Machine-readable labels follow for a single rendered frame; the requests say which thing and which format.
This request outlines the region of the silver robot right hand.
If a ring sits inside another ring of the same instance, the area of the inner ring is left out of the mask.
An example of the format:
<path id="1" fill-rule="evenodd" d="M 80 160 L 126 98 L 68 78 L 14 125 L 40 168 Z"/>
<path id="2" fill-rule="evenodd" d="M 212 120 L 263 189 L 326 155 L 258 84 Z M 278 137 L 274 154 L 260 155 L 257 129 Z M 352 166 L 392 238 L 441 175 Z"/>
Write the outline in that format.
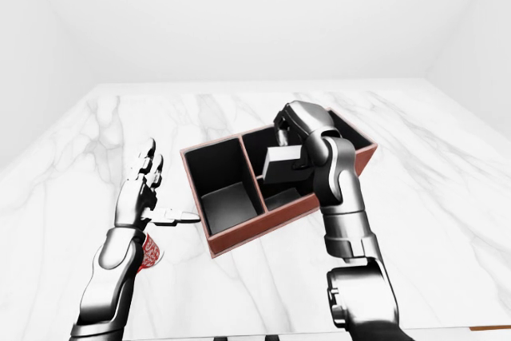
<path id="1" fill-rule="evenodd" d="M 300 157 L 300 168 L 324 165 L 329 149 L 323 137 L 341 137 L 331 115 L 321 105 L 305 101 L 287 103 L 274 119 L 274 130 L 279 146 L 288 145 L 289 132 L 299 136 L 306 153 Z"/>

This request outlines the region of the silver robot left hand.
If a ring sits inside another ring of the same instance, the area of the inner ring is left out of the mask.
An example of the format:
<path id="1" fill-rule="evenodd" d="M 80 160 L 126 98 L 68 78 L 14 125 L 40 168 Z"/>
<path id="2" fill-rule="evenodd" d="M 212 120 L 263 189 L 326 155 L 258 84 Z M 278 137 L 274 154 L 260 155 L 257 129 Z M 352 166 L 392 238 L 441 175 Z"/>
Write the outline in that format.
<path id="1" fill-rule="evenodd" d="M 176 226 L 200 222 L 198 214 L 171 208 L 157 208 L 156 189 L 162 181 L 164 159 L 149 138 L 121 186 L 115 208 L 114 225 L 144 230 L 147 224 Z"/>

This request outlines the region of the white book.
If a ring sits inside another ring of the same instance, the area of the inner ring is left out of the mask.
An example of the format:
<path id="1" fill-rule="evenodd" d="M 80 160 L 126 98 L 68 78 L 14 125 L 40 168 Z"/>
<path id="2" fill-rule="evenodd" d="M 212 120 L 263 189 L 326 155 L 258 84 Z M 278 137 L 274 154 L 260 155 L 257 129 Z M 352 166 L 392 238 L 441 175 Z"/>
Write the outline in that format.
<path id="1" fill-rule="evenodd" d="M 313 169 L 299 169 L 295 165 L 301 152 L 301 145 L 268 147 L 263 165 L 263 182 L 279 184 L 306 180 L 313 173 Z"/>

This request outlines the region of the red-brown desk caddy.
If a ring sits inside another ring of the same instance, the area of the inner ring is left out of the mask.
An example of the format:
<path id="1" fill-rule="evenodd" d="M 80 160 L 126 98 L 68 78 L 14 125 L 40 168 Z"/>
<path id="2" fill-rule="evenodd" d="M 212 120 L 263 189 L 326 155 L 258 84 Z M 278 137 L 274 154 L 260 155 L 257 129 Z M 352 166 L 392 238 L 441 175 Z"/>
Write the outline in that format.
<path id="1" fill-rule="evenodd" d="M 332 109 L 327 109 L 341 138 L 355 147 L 355 171 L 361 174 L 378 147 Z M 301 145 L 290 132 L 288 145 Z M 320 209 L 313 173 L 298 182 L 265 184 L 268 147 L 279 146 L 268 125 L 184 149 L 181 152 L 212 256 L 218 256 L 301 216 Z"/>

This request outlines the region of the red patterned bowl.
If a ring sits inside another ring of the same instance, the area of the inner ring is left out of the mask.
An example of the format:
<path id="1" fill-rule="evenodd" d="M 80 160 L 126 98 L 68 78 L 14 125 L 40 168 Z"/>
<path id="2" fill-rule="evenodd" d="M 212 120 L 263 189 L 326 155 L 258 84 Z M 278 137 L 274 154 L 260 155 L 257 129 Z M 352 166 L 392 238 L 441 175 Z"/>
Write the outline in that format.
<path id="1" fill-rule="evenodd" d="M 145 236 L 145 242 L 143 243 L 142 248 L 143 260 L 137 272 L 155 266 L 164 255 L 156 241 L 148 233 Z"/>

